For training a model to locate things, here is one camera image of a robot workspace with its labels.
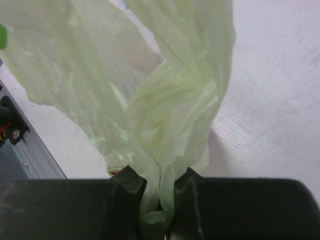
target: white surface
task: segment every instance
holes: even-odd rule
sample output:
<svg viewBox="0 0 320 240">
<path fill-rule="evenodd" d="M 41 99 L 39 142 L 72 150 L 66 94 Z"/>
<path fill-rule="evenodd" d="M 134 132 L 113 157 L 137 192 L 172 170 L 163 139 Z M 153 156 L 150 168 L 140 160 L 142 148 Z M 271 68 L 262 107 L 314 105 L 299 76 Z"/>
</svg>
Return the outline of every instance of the white surface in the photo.
<svg viewBox="0 0 320 240">
<path fill-rule="evenodd" d="M 233 72 L 204 176 L 297 179 L 320 203 L 319 13 L 318 0 L 234 1 Z M 0 78 L 69 178 L 107 177 L 76 124 L 28 102 L 5 66 Z"/>
</svg>

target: white table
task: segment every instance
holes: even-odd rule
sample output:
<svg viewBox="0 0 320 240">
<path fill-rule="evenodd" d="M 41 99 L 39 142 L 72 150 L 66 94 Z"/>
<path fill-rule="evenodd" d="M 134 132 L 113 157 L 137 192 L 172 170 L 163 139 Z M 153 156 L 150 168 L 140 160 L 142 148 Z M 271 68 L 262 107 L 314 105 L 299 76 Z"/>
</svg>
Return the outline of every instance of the white table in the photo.
<svg viewBox="0 0 320 240">
<path fill-rule="evenodd" d="M 235 0 L 234 23 L 232 77 L 202 174 L 297 179 L 320 203 L 320 1 Z M 0 78 L 69 178 L 108 177 L 75 123 L 28 102 L 5 66 Z"/>
</svg>

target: green plastic bag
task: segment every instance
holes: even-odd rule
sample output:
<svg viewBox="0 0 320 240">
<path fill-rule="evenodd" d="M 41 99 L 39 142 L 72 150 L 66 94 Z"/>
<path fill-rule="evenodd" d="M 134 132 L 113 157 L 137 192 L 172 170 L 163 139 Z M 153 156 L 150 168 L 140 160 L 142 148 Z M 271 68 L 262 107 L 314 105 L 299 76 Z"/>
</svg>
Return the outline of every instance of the green plastic bag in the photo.
<svg viewBox="0 0 320 240">
<path fill-rule="evenodd" d="M 227 90 L 232 1 L 126 3 L 154 34 L 161 64 L 107 0 L 1 0 L 7 46 L 0 56 L 30 101 L 60 109 L 102 155 L 147 180 L 141 220 L 167 226 L 174 181 L 206 155 Z"/>
</svg>

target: plastic bag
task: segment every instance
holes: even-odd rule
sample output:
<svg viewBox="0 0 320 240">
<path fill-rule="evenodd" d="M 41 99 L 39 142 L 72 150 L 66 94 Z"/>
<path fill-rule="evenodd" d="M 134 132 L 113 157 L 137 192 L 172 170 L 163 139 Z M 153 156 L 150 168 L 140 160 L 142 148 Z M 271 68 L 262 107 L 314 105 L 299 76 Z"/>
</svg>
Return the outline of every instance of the plastic bag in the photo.
<svg viewBox="0 0 320 240">
<path fill-rule="evenodd" d="M 231 0 L 127 0 L 166 61 L 107 0 L 1 0 L 5 64 L 105 157 L 147 180 L 140 217 L 170 223 L 174 182 L 206 151 L 235 42 Z M 163 211 L 157 211 L 159 200 Z"/>
</svg>

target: translucent plastic bag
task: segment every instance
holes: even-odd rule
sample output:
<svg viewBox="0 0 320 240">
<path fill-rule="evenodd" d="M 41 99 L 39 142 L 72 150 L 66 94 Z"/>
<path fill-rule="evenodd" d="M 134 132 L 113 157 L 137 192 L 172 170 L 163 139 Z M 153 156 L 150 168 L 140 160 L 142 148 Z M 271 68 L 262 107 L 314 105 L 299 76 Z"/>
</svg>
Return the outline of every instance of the translucent plastic bag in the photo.
<svg viewBox="0 0 320 240">
<path fill-rule="evenodd" d="M 227 90 L 232 1 L 126 3 L 154 34 L 163 63 L 107 0 L 1 0 L 8 38 L 0 55 L 30 101 L 60 109 L 101 154 L 147 180 L 140 217 L 168 225 L 174 181 L 205 155 Z"/>
</svg>

